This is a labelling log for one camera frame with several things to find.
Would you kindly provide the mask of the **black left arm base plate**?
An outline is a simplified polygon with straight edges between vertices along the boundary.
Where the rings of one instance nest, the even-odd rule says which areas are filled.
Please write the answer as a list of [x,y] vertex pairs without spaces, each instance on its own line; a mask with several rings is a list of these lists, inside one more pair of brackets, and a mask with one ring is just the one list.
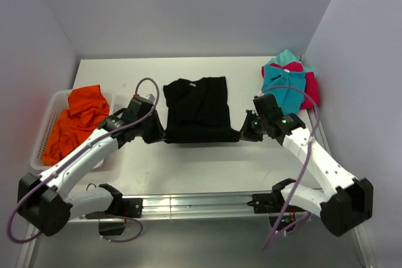
[[112,217],[140,218],[143,210],[142,198],[119,198],[114,200],[104,212],[94,212],[85,215],[87,219]]

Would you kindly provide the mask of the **black t-shirt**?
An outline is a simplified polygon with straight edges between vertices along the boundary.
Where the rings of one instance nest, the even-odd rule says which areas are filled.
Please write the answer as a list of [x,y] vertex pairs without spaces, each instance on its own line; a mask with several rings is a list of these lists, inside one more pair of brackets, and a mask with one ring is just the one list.
[[238,142],[231,127],[225,77],[179,78],[163,87],[167,144]]

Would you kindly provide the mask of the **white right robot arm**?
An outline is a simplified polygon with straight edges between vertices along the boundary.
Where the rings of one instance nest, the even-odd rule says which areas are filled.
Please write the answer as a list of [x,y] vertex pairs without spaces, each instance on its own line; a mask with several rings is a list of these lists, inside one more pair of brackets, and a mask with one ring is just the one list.
[[253,194],[248,206],[255,213],[283,212],[294,206],[318,216],[336,237],[372,217],[374,188],[344,169],[314,138],[296,114],[284,114],[274,95],[253,100],[254,110],[246,112],[240,131],[244,141],[261,142],[264,136],[276,140],[292,153],[318,182],[314,190],[288,178],[275,184],[269,193]]

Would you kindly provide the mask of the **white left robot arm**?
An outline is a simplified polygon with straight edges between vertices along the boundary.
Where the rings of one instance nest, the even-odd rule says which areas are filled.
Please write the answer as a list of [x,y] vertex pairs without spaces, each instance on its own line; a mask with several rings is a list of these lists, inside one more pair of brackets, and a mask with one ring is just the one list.
[[18,184],[15,213],[46,236],[55,235],[69,220],[92,213],[116,217],[122,212],[122,193],[108,184],[73,195],[75,185],[103,159],[141,137],[147,144],[163,140],[157,101],[134,95],[128,107],[106,117],[67,157]]

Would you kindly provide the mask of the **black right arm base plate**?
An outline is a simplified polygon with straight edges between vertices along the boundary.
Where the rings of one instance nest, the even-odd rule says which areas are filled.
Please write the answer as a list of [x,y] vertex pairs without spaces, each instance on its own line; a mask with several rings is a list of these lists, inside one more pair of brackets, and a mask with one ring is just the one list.
[[284,202],[279,193],[257,193],[252,195],[247,205],[253,208],[255,214],[279,213]]

